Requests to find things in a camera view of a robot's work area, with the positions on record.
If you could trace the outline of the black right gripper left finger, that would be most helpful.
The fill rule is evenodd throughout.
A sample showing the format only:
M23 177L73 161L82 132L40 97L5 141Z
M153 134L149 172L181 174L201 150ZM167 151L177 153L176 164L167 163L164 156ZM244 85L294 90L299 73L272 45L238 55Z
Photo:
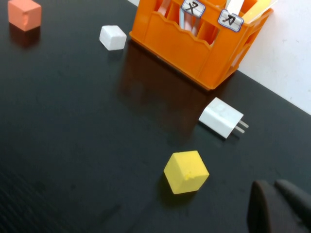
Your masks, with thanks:
M250 233L306 233L308 231L275 185L264 180L252 183L247 226Z

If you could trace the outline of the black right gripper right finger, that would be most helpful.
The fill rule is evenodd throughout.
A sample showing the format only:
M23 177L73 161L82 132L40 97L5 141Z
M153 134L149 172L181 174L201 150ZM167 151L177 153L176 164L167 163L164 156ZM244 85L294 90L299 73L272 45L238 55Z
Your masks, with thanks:
M302 220L304 225L310 230L311 195L288 180L276 180L274 185L297 216Z

